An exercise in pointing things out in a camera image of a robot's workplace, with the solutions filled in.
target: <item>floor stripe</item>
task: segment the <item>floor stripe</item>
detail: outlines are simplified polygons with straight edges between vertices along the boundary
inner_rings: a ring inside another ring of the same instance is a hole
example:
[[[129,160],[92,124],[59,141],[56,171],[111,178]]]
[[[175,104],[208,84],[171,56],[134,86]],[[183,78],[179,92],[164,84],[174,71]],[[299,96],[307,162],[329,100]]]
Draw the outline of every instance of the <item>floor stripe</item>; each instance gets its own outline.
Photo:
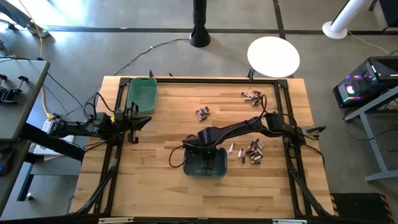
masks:
[[[286,39],[284,23],[282,21],[282,14],[280,13],[278,0],[274,0],[274,9],[275,9],[276,23],[278,25],[279,37],[282,39]]]
[[[76,26],[42,26],[50,32],[105,32],[105,33],[181,33],[190,34],[187,28],[117,28],[117,27],[76,27]],[[322,30],[279,30],[279,29],[207,29],[212,34],[301,34],[324,35]],[[398,31],[353,30],[354,35],[398,35]]]

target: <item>wooden tabletop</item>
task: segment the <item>wooden tabletop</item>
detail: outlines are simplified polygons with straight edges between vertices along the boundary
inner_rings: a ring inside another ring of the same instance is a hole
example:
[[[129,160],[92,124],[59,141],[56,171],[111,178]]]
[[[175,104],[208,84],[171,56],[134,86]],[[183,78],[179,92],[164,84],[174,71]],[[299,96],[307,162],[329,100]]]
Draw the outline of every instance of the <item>wooden tabletop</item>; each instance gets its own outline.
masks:
[[[103,81],[101,94],[111,108],[116,100],[119,79],[105,77]],[[313,125],[304,81],[289,79],[288,83],[298,125]],[[267,111],[277,110],[272,85],[158,83],[155,113],[152,121],[137,132],[139,144],[124,143],[112,216],[293,218],[282,138],[251,133],[228,139],[221,146],[229,149],[234,142],[236,149],[228,157],[226,177],[220,179],[189,177],[182,167],[169,166],[171,150],[181,145],[187,135],[197,134],[208,126],[223,127],[258,116],[261,107],[245,103],[241,96],[242,91],[252,90],[267,95]],[[208,106],[212,112],[203,122],[199,122],[195,114],[201,106]],[[111,114],[101,101],[97,110]],[[261,164],[253,165],[248,161],[242,164],[238,159],[239,149],[246,148],[257,138],[265,145]],[[307,144],[318,148],[315,141],[308,140]],[[98,185],[105,148],[100,146],[86,153],[71,212],[79,209]],[[183,152],[183,149],[175,151],[173,164],[182,162]],[[303,146],[302,159],[308,188],[325,210],[333,213],[320,155]],[[108,189],[101,208],[104,208],[107,196]],[[299,201],[304,211],[301,196]]]

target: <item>concrete floor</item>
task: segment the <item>concrete floor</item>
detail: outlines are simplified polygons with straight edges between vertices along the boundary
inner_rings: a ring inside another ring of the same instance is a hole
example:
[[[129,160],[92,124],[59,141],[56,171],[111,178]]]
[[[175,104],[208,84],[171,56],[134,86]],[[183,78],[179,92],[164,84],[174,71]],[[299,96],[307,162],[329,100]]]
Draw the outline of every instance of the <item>concrete floor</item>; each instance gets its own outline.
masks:
[[[20,7],[18,1],[10,2]],[[192,28],[191,3],[186,0],[24,2],[40,25]],[[324,22],[333,20],[345,0],[279,0],[279,2],[285,29],[320,30]],[[207,28],[277,29],[272,0],[209,0],[207,18]],[[366,9],[358,14],[349,28],[381,30],[372,13]],[[51,37],[44,39],[43,55],[43,58],[51,63],[49,72],[82,103],[100,87],[103,76],[114,74],[137,54],[150,46],[188,37],[188,34],[184,33],[52,32],[51,34]],[[275,34],[211,34],[211,44],[204,49],[193,48],[187,41],[167,44],[141,56],[120,74],[147,75],[151,69],[154,75],[166,75],[170,72],[175,76],[244,77],[250,68],[246,58],[249,44],[266,35]],[[0,38],[20,57],[38,56],[38,40],[24,30],[14,32],[3,26],[0,28]],[[398,49],[398,38],[394,35],[364,35],[360,38],[390,52]],[[357,142],[348,136],[341,120],[343,111],[337,107],[331,91],[361,62],[370,56],[383,55],[384,52],[353,37],[331,40],[324,35],[287,35],[287,40],[297,48],[301,57],[300,67],[294,77],[305,80],[315,123],[326,126],[321,135],[320,149],[325,155],[330,191],[380,192],[387,197],[397,219],[397,180],[385,180],[374,184],[365,182],[364,175],[379,172],[379,168],[369,143]],[[51,79],[46,79],[45,84],[63,102],[68,111],[78,106]],[[40,97],[28,120],[38,127],[41,127],[45,120]],[[47,104],[51,112],[65,113],[49,94]],[[69,119],[83,119],[81,110],[72,113]],[[375,132],[387,128],[389,127],[379,125]],[[352,125],[349,130],[357,138],[365,137],[361,126]],[[394,133],[386,134],[380,140],[393,138],[393,135]],[[387,147],[381,148],[386,155],[387,166],[390,169],[394,167],[398,169],[397,164],[393,163],[398,159],[398,153],[386,153]],[[76,186],[77,176],[36,176],[30,188],[35,200],[16,202],[27,168],[28,165],[25,164],[0,220],[65,214],[68,200]]]

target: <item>black metal frame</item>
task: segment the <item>black metal frame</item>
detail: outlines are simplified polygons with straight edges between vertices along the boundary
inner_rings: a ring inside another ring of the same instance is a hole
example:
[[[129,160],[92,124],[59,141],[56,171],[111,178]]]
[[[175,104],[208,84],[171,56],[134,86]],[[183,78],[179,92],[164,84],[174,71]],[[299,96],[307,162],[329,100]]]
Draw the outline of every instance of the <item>black metal frame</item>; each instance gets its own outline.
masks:
[[[289,94],[289,86],[287,83],[287,80],[256,80],[253,79],[252,77],[250,78],[243,78],[243,79],[212,79],[212,78],[156,78],[158,83],[252,83],[252,84],[270,84],[274,86],[275,90],[275,97],[277,100],[277,109],[278,113],[283,113],[283,106],[282,106],[282,99],[280,95],[280,89],[282,89],[284,96],[285,96],[285,101],[286,101],[286,108],[287,108],[287,114],[289,116],[289,123],[290,125],[294,125],[294,115],[293,115],[293,108],[290,100],[290,94]],[[118,90],[118,96],[115,104],[115,109],[119,108],[121,105],[121,96],[123,93],[123,88],[132,80],[132,78],[121,78],[119,82],[119,90]],[[118,144],[118,149],[117,149],[117,156],[116,158],[120,159],[121,156],[121,148],[123,146],[123,143]],[[292,164],[292,159],[296,159],[297,163],[297,172],[295,176],[292,175],[292,171],[288,171],[288,176],[289,176],[289,184],[290,184],[290,191],[292,194],[292,203],[293,203],[293,209],[294,209],[294,215],[295,219],[302,219],[302,220],[308,220],[308,223],[368,223],[366,221],[362,220],[347,220],[347,219],[342,219],[338,217],[314,217],[312,216],[311,213],[311,205],[309,203],[309,200],[316,201],[315,197],[310,193],[310,198],[306,197],[305,194],[303,194],[304,198],[304,205],[305,205],[305,213],[301,212],[301,209],[299,207],[299,198],[297,197],[297,189],[296,189],[296,181],[298,178],[301,178],[299,180],[304,186],[306,186],[305,182],[305,174],[304,174],[304,168],[303,168],[303,162],[301,158],[301,151],[299,147],[294,147],[293,152],[294,155],[291,154],[291,149],[288,145],[284,144],[284,149],[285,149],[285,158],[287,165]],[[103,162],[103,170],[101,172],[101,180],[100,182],[104,179],[108,166],[109,166],[109,161],[110,161],[110,155],[111,155],[111,150],[112,147],[107,147],[105,157],[104,157],[104,162]],[[72,213],[64,216],[59,216],[59,217],[44,217],[44,218],[28,218],[28,219],[23,219],[23,220],[10,220],[6,221],[6,223],[98,223],[99,218],[110,218],[111,217],[111,211],[112,211],[112,204],[113,204],[113,197],[114,197],[114,191],[116,190],[116,179],[118,177],[118,169],[119,166],[116,166],[116,173],[113,175],[110,183],[110,188],[109,188],[109,195],[108,195],[108,201],[106,203],[106,208],[103,213],[100,212],[101,208],[101,198],[102,198],[102,192],[100,192],[100,197],[99,199],[95,202],[95,207],[94,207],[94,213],[93,214],[87,214],[87,213]],[[190,221],[190,222],[196,222],[197,224],[209,224],[209,223],[272,223],[273,220],[271,218],[177,218],[177,217],[134,217],[132,220],[134,220],[134,223],[178,223],[182,221]]]

